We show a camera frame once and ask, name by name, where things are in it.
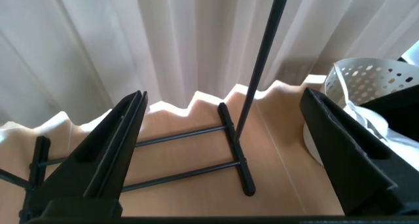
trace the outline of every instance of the curtain fold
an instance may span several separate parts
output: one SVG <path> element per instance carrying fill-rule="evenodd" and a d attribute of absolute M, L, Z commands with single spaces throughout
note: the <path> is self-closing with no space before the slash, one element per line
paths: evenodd
<path fill-rule="evenodd" d="M 224 98 L 250 80 L 272 2 L 0 0 L 0 124 L 82 124 L 138 89 L 182 108 Z M 418 39 L 419 0 L 288 0 L 259 90 Z"/>

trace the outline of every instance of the vertical black pole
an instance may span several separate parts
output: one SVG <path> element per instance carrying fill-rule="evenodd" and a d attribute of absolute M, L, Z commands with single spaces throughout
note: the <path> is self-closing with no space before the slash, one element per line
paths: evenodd
<path fill-rule="evenodd" d="M 255 68 L 253 69 L 253 73 L 251 75 L 246 99 L 244 101 L 242 113 L 240 114 L 240 119 L 237 124 L 236 134 L 234 135 L 235 143 L 238 142 L 238 140 L 240 139 L 240 135 L 242 134 L 244 123 L 246 122 L 247 115 L 249 114 L 253 98 L 255 97 L 257 85 L 261 80 L 263 67 L 266 63 L 266 59 L 268 58 L 270 47 L 272 46 L 272 42 L 274 41 L 275 33 L 278 28 L 278 24 L 280 23 L 282 12 L 285 8 L 286 2 L 287 0 L 274 0 L 272 8 L 270 9 L 268 23 L 266 24 L 266 28 L 264 30 L 261 47 L 259 48 Z"/>

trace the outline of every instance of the wooden floor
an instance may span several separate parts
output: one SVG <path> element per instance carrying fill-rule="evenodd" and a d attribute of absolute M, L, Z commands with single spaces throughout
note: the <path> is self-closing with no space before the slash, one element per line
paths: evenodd
<path fill-rule="evenodd" d="M 241 144 L 256 185 L 243 194 L 235 168 L 227 168 L 122 193 L 124 216 L 340 215 L 342 209 L 325 170 L 308 154 L 302 140 L 304 119 L 298 103 L 303 87 L 279 84 L 255 100 Z M 244 95 L 227 102 L 237 123 Z M 187 117 L 167 111 L 146 115 L 139 141 L 220 125 L 217 106 L 198 100 Z M 86 136 L 71 122 L 46 133 L 50 158 L 61 157 Z M 0 167 L 27 178 L 36 132 L 14 130 L 0 145 Z M 232 160 L 223 131 L 137 148 L 126 185 Z M 48 167 L 50 174 L 56 166 Z M 0 222 L 17 223 L 23 189 L 0 181 Z"/>

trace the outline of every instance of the black rod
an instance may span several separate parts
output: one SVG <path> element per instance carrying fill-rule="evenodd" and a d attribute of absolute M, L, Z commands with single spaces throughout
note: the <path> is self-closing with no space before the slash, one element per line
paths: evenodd
<path fill-rule="evenodd" d="M 177 134 L 177 135 L 165 136 L 165 137 L 162 137 L 162 138 L 137 142 L 136 147 L 152 145 L 154 143 L 176 140 L 176 139 L 181 139 L 181 138 L 185 138 L 185 137 L 188 137 L 188 136 L 196 136 L 196 135 L 200 135 L 200 134 L 204 134 L 204 133 L 208 133 L 208 132 L 214 132 L 214 131 L 217 131 L 217 130 L 224 130 L 224 129 L 225 129 L 225 126 L 213 126 L 213 127 L 210 127 L 210 128 L 199 129 L 199 130 L 195 130 L 195 131 L 192 131 L 192 132 L 185 132 L 185 133 L 181 133 L 181 134 Z M 39 163 L 38 166 L 50 166 L 50 165 L 53 165 L 53 164 L 61 163 L 61 162 L 64 162 L 66 160 L 66 158 L 67 157 L 48 160 L 48 161 Z"/>
<path fill-rule="evenodd" d="M 31 188 L 31 184 L 28 181 L 14 175 L 14 174 L 11 174 L 10 172 L 6 172 L 3 169 L 0 169 L 0 179 L 3 179 L 5 181 L 8 181 L 12 184 L 23 187 L 25 189 L 30 189 Z"/>
<path fill-rule="evenodd" d="M 261 80 L 263 68 L 266 63 L 266 59 L 268 58 L 272 42 L 274 41 L 276 30 L 278 29 L 278 24 L 280 23 L 286 2 L 287 0 L 274 0 L 272 8 L 270 9 L 268 23 L 266 24 L 266 28 L 264 30 L 261 47 L 259 48 L 255 68 L 253 69 L 253 73 L 250 78 L 249 88 L 247 89 L 246 99 L 243 104 L 242 112 L 240 113 L 236 134 L 234 135 L 235 143 L 237 143 L 242 135 L 243 127 L 246 122 L 247 115 L 249 114 L 251 103 L 255 97 L 257 85 Z"/>
<path fill-rule="evenodd" d="M 141 147 L 141 146 L 151 145 L 151 144 L 154 144 L 154 143 L 161 143 L 161 142 L 176 140 L 176 139 L 181 139 L 181 138 L 186 138 L 188 136 L 196 136 L 196 135 L 200 135 L 200 134 L 204 134 L 204 133 L 208 133 L 208 132 L 214 132 L 216 130 L 223 130 L 223 129 L 225 129 L 225 126 L 213 126 L 213 127 L 210 127 L 210 128 L 199 129 L 199 130 L 195 130 L 195 131 L 192 131 L 192 132 L 185 132 L 185 133 L 181 133 L 181 134 L 178 134 L 178 135 L 164 136 L 162 138 L 157 138 L 157 139 L 151 139 L 151 140 L 147 140 L 147 141 L 138 142 L 136 144 L 136 147 Z"/>
<path fill-rule="evenodd" d="M 172 175 L 172 176 L 153 179 L 153 180 L 150 180 L 150 181 L 144 181 L 144 182 L 141 182 L 141 183 L 125 186 L 124 188 L 122 188 L 121 192 L 133 191 L 135 189 L 149 187 L 149 186 L 152 186 L 152 185 L 158 185 L 158 184 L 162 184 L 162 183 L 166 183 L 166 182 L 170 182 L 170 181 L 176 181 L 176 180 L 183 179 L 183 178 L 186 178 L 186 177 L 197 176 L 197 175 L 205 174 L 205 173 L 208 173 L 208 172 L 214 172 L 214 171 L 218 171 L 218 170 L 221 170 L 221 169 L 224 169 L 224 168 L 230 168 L 230 167 L 233 167 L 233 166 L 237 166 L 239 164 L 240 164 L 239 162 L 226 162 L 226 163 L 223 163 L 223 164 L 218 164 L 218 165 L 215 165 L 215 166 L 209 166 L 209 167 L 206 167 L 206 168 L 201 168 L 201 169 L 197 169 L 197 170 L 193 170 L 193 171 L 189 171 L 189 172 L 184 172 L 184 173 L 181 173 L 181 174 L 176 174 L 176 175 Z"/>

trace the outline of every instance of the metal frame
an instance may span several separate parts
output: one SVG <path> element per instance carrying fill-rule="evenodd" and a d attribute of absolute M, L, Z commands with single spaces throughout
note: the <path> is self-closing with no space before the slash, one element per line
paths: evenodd
<path fill-rule="evenodd" d="M 234 125 L 233 122 L 231 120 L 230 117 L 230 113 L 228 112 L 227 106 L 225 105 L 225 103 L 220 103 L 218 106 L 218 112 L 219 112 L 219 116 L 221 118 L 222 121 L 222 125 L 221 126 L 214 126 L 214 127 L 210 127 L 210 128 L 204 128 L 204 129 L 200 129 L 200 130 L 194 130 L 192 132 L 186 132 L 186 133 L 181 133 L 181 134 L 176 134 L 176 135 L 172 135 L 172 136 L 165 136 L 162 138 L 156 138 L 153 140 L 147 140 L 147 141 L 141 141 L 135 144 L 135 147 L 142 147 L 142 146 L 146 146 L 146 145 L 152 145 L 155 143 L 160 143 L 160 142 L 165 142 L 165 141 L 170 141 L 170 140 L 176 140 L 176 139 L 181 139 L 181 138 L 186 138 L 189 136 L 197 136 L 200 134 L 204 134 L 204 133 L 208 133 L 208 132 L 214 132 L 217 130 L 224 130 L 226 137 L 227 137 L 227 141 L 228 144 L 230 146 L 230 150 L 233 156 L 233 161 L 231 162 L 226 162 L 226 163 L 222 163 L 222 164 L 217 164 L 214 166 L 209 166 L 206 168 L 201 168 L 201 169 L 197 169 L 197 170 L 193 170 L 193 171 L 189 171 L 189 172 L 184 172 L 181 174 L 176 174 L 176 175 L 172 175 L 172 176 L 167 176 L 167 177 L 162 177 L 162 178 L 158 178 L 158 179 L 154 179 L 154 180 L 150 180 L 150 181 L 144 181 L 141 183 L 136 183 L 133 185 L 128 185 L 125 187 L 122 187 L 122 184 L 120 184 L 121 188 L 119 189 L 119 194 L 120 192 L 126 192 L 126 191 L 132 191 L 134 189 L 140 189 L 140 188 L 144 188 L 144 187 L 148 187 L 148 186 L 152 186 L 152 185 L 158 185 L 161 183 L 166 183 L 166 182 L 170 182 L 170 181 L 175 181 L 178 179 L 183 179 L 186 177 L 191 177 L 191 176 L 197 176 L 200 174 L 205 174 L 208 172 L 214 172 L 214 171 L 218 171 L 221 169 L 225 169 L 225 168 L 231 168 L 231 167 L 236 167 L 239 177 L 240 177 L 240 181 L 242 183 L 242 189 L 245 193 L 245 195 L 247 196 L 252 196 L 255 194 L 256 188 L 255 188 L 255 184 L 253 182 L 253 179 L 251 177 L 250 171 L 249 171 L 249 167 L 247 165 L 247 160 L 243 154 L 242 148 L 240 146 L 240 136 L 243 132 L 244 129 L 244 125 L 246 123 L 246 119 L 247 116 L 249 114 L 250 108 L 251 108 L 251 104 L 253 102 L 256 90 L 257 90 L 257 86 L 259 84 L 259 81 L 261 79 L 261 75 L 264 69 L 264 65 L 266 63 L 266 59 L 268 58 L 269 55 L 269 51 L 270 51 L 270 47 L 272 46 L 272 42 L 274 40 L 274 36 L 276 33 L 276 30 L 278 28 L 278 24 L 280 22 L 281 16 L 282 16 L 282 12 L 284 10 L 285 7 L 285 2 L 287 0 L 274 0 L 271 11 L 270 11 L 270 15 L 268 18 L 268 23 L 266 25 L 266 29 L 265 29 L 265 33 L 263 36 L 263 40 L 261 43 L 261 47 L 259 49 L 259 53 L 257 56 L 257 61 L 255 63 L 255 67 L 251 76 L 251 80 L 249 83 L 249 88 L 247 90 L 247 94 L 246 94 L 246 99 L 245 102 L 243 104 L 243 108 L 242 108 L 242 112 L 240 113 L 240 119 L 237 125 L 237 130 L 234 129 Z M 135 96 L 130 96 L 130 97 L 134 97 L 134 100 L 138 101 L 139 100 L 139 96 L 141 96 L 140 92 L 136 92 Z M 130 115 L 136 115 L 136 112 L 133 113 L 133 109 L 129 108 L 127 109 L 127 112 L 130 112 Z M 128 125 L 126 120 L 125 120 L 125 116 L 123 116 L 122 121 L 124 121 L 124 125 Z M 122 132 L 118 129 L 117 134 L 114 135 L 118 137 L 118 139 L 122 139 L 125 140 L 124 137 L 122 137 Z M 117 145 L 116 143 L 114 143 L 114 141 L 111 140 L 111 144 L 108 145 L 109 143 L 106 142 L 106 146 L 109 146 L 108 149 L 116 149 L 117 152 L 119 152 L 118 147 L 127 147 L 126 145 Z M 79 161 L 77 161 L 76 156 L 80 156 L 80 152 L 83 151 L 83 153 L 86 152 L 86 145 L 85 144 L 81 144 L 79 147 L 82 147 L 80 149 L 76 149 L 76 152 L 73 152 L 69 159 L 67 158 L 59 158 L 59 159 L 52 159 L 52 160 L 48 160 L 48 150 L 49 150 L 49 146 L 50 146 L 50 142 L 49 139 L 46 137 L 38 137 L 37 138 L 37 143 L 35 146 L 35 152 L 33 155 L 33 161 L 30 168 L 30 175 L 29 175 L 29 181 L 26 181 L 18 176 L 15 176 L 13 174 L 10 174 L 2 169 L 0 169 L 0 179 L 6 180 L 8 182 L 11 182 L 15 185 L 21 186 L 23 188 L 26 189 L 26 196 L 25 196 L 25 200 L 24 200 L 24 207 L 22 209 L 22 211 L 20 212 L 20 223 L 25 223 L 27 220 L 31 219 L 31 217 L 34 216 L 39 216 L 39 214 L 31 214 L 30 210 L 28 207 L 36 207 L 35 202 L 32 200 L 31 201 L 31 197 L 33 197 L 32 199 L 35 199 L 37 201 L 40 201 L 42 203 L 45 203 L 46 201 L 49 201 L 49 199 L 51 199 L 52 197 L 54 197 L 54 195 L 45 192 L 45 190 L 48 190 L 49 188 L 53 187 L 54 189 L 61 186 L 61 187 L 66 187 L 68 185 L 63 185 L 62 183 L 59 184 L 57 183 L 57 181 L 59 181 L 60 179 L 63 179 L 63 172 L 61 169 L 60 173 L 55 174 L 53 179 L 50 179 L 50 177 L 45 181 L 45 184 L 43 186 L 41 186 L 43 184 L 43 181 L 45 179 L 45 170 L 46 167 L 49 165 L 53 165 L 53 164 L 57 164 L 57 163 L 63 163 L 61 166 L 63 166 L 65 164 L 65 166 L 67 168 L 69 167 L 76 167 L 75 163 L 78 163 Z M 87 187 L 87 190 L 85 190 L 83 197 L 84 198 L 89 198 L 89 197 L 95 197 L 95 196 L 103 196 L 103 192 L 106 193 L 106 195 L 110 195 L 112 197 L 119 197 L 118 194 L 115 194 L 115 188 L 112 188 L 111 190 L 106 190 L 103 191 L 103 182 L 106 182 L 106 180 L 108 179 L 109 176 L 115 176 L 114 174 L 109 174 L 111 172 L 107 172 L 107 168 L 103 166 L 103 164 L 107 164 L 106 166 L 110 166 L 112 168 L 115 167 L 114 162 L 115 159 L 117 160 L 117 156 L 118 155 L 114 155 L 114 157 L 112 157 L 111 155 L 108 155 L 107 153 L 105 153 L 104 155 L 101 155 L 103 158 L 101 160 L 101 163 L 98 165 L 96 173 L 93 175 L 92 179 L 90 180 L 89 186 Z M 116 166 L 117 168 L 126 168 L 128 169 L 128 165 L 127 162 L 119 162 L 119 163 L 123 163 L 123 164 L 118 164 L 118 166 Z"/>

